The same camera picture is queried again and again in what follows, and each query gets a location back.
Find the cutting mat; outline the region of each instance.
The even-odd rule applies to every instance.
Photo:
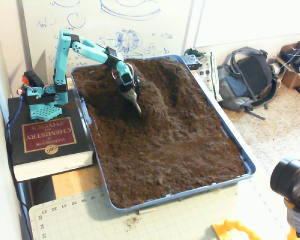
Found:
[[[284,203],[256,175],[215,189],[129,214],[110,205],[104,187],[34,206],[29,211],[34,240],[216,240],[211,225],[242,220],[263,240],[285,240]]]

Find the teal robotic arm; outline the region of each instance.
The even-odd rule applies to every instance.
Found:
[[[135,86],[139,80],[132,68],[131,73],[122,55],[110,47],[104,48],[82,36],[61,30],[54,60],[54,85],[49,85],[46,88],[36,86],[26,90],[31,119],[48,121],[62,113],[62,109],[55,105],[65,105],[68,103],[66,69],[70,48],[75,53],[103,63],[110,68],[115,67],[118,73],[118,76],[115,77],[115,82],[119,92],[132,102],[137,111],[141,113],[135,92]]]

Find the gray backpack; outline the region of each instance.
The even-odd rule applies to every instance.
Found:
[[[246,57],[236,61],[236,54]],[[267,52],[251,47],[233,51],[218,66],[218,77],[219,93],[223,98],[219,102],[221,107],[245,111],[259,119],[265,119],[251,111],[265,105],[276,95],[278,77],[267,63]]]

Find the blue tray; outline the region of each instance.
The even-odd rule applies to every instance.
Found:
[[[145,60],[157,59],[157,58],[170,58],[171,60],[173,60],[175,62],[182,63],[185,66],[187,66],[184,63],[184,61],[182,60],[182,58],[178,55],[166,55],[166,56],[151,57],[151,58],[146,58]],[[86,67],[90,67],[90,66],[75,67],[71,70],[71,78],[72,78],[72,82],[75,86],[75,89],[77,89],[77,88],[76,88],[76,84],[75,84],[75,81],[73,79],[72,73],[78,68],[86,68]],[[77,105],[78,105],[79,108],[82,109],[83,114],[84,114],[84,118],[85,118],[85,120],[87,122],[87,125],[89,127],[89,124],[92,122],[92,119],[89,117],[85,101],[84,101],[83,97],[79,96],[78,90],[76,90],[75,92],[77,93],[77,96],[76,96],[77,97]],[[215,101],[215,100],[212,98],[212,96],[210,96],[210,94],[209,95],[205,94],[205,96],[207,97],[208,102],[213,106],[212,101]],[[120,212],[129,212],[129,211],[133,211],[133,210],[140,210],[140,209],[143,209],[143,208],[151,206],[151,205],[157,205],[157,204],[161,204],[161,203],[171,201],[171,200],[174,200],[174,199],[184,198],[186,196],[190,196],[190,195],[194,195],[194,194],[201,193],[201,192],[204,192],[204,191],[208,191],[208,190],[220,188],[220,187],[223,187],[223,186],[231,185],[231,184],[237,183],[239,181],[251,178],[253,176],[253,174],[256,172],[256,166],[254,165],[251,158],[247,154],[247,151],[244,149],[243,146],[241,146],[239,141],[235,138],[234,134],[230,130],[230,127],[226,124],[225,120],[222,118],[219,111],[220,110],[216,109],[216,112],[217,112],[217,114],[218,114],[218,116],[219,116],[219,118],[221,119],[221,122],[222,122],[221,129],[222,129],[225,137],[226,138],[232,137],[235,140],[238,147],[241,148],[241,155],[238,156],[238,158],[241,159],[246,174],[240,175],[237,178],[232,179],[232,180],[228,180],[228,181],[224,181],[224,182],[220,182],[220,183],[213,183],[212,185],[202,186],[202,187],[198,187],[198,188],[195,188],[195,189],[192,189],[192,190],[179,192],[179,193],[176,193],[176,194],[167,194],[165,197],[162,197],[162,198],[159,198],[159,199],[149,199],[144,203],[134,205],[134,206],[131,206],[129,208],[117,208],[112,204],[111,199],[109,198],[109,201],[110,201],[111,205],[117,211],[120,211]],[[101,171],[101,175],[102,175],[102,179],[103,179],[103,182],[104,182],[104,185],[105,185],[105,188],[106,188],[106,192],[109,196],[109,191],[108,191],[106,179],[105,179],[104,173],[102,171],[102,166],[101,166],[99,158],[98,158],[98,151],[97,151],[97,148],[95,146],[95,143],[93,143],[93,145],[94,145],[95,152],[97,153],[96,158],[97,158],[98,165],[99,165],[99,168],[100,168],[100,171]]]

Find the book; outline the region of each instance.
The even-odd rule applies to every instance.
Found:
[[[29,106],[23,101],[10,128],[12,165],[18,182],[93,164],[92,140],[74,91],[68,91],[69,101],[62,106],[62,114],[49,121],[31,120]],[[8,99],[10,120],[19,104],[19,97]]]

